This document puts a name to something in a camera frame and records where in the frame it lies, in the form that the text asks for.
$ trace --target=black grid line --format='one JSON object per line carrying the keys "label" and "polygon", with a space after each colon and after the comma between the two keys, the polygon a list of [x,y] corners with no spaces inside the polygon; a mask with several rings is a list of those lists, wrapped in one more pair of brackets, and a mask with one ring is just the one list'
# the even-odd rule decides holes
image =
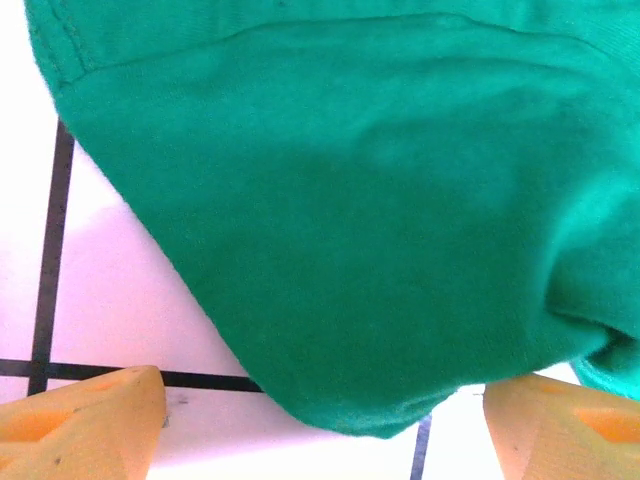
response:
{"label": "black grid line", "polygon": [[71,181],[73,161],[73,137],[58,120],[56,146],[53,153],[53,170],[49,206],[42,248],[42,268],[36,307],[36,323],[31,348],[31,375],[27,395],[47,389],[47,366],[51,361],[53,344],[53,322],[60,278],[60,261],[64,223],[67,214],[67,199]]}
{"label": "black grid line", "polygon": [[[0,358],[0,377],[29,378],[32,363],[28,360],[9,360]],[[105,365],[83,365],[76,363],[56,363],[47,365],[45,373],[49,380],[82,381],[105,375],[123,367]],[[194,388],[199,390],[220,390],[226,392],[262,393],[262,389],[248,377],[234,375],[216,375],[207,373],[174,372],[161,370],[166,387]]]}
{"label": "black grid line", "polygon": [[422,480],[424,473],[424,463],[427,456],[427,446],[429,445],[429,434],[431,433],[431,415],[420,422],[418,435],[416,437],[416,448],[413,451],[413,465],[411,466],[411,477],[409,480]]}

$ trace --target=orange gripper pad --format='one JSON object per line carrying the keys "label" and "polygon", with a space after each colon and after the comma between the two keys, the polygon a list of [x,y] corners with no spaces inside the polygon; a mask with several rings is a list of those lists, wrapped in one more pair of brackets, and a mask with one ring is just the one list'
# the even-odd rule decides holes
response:
{"label": "orange gripper pad", "polygon": [[639,480],[640,403],[539,375],[487,385],[506,480]]}
{"label": "orange gripper pad", "polygon": [[142,480],[165,416],[156,367],[0,405],[0,480]]}

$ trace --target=green cloth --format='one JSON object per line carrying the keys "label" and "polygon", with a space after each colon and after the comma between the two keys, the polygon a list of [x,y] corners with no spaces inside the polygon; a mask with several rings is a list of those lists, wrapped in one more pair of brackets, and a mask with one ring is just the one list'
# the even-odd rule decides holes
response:
{"label": "green cloth", "polygon": [[640,1],[26,5],[61,118],[296,418],[390,437],[561,361],[640,400]]}

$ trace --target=white tile floor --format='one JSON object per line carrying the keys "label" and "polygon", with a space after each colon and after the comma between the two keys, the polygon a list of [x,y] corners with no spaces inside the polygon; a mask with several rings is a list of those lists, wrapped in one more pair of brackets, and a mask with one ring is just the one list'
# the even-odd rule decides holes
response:
{"label": "white tile floor", "polygon": [[[21,2],[0,3],[0,358],[30,357],[56,115]],[[52,350],[55,362],[245,375],[153,240],[77,151]],[[566,367],[547,372],[575,381]],[[49,388],[68,382],[51,381]],[[0,376],[0,403],[25,379]],[[262,394],[168,388],[151,480],[409,478],[416,428],[390,441],[302,426]],[[502,478],[477,388],[435,411],[424,479]]]}

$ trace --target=green fabric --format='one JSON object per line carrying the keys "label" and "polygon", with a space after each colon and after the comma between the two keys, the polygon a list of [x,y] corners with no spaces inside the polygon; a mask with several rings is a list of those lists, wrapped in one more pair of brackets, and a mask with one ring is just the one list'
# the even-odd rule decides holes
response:
{"label": "green fabric", "polygon": [[390,437],[561,361],[640,400],[640,1],[26,5],[61,118],[301,421]]}

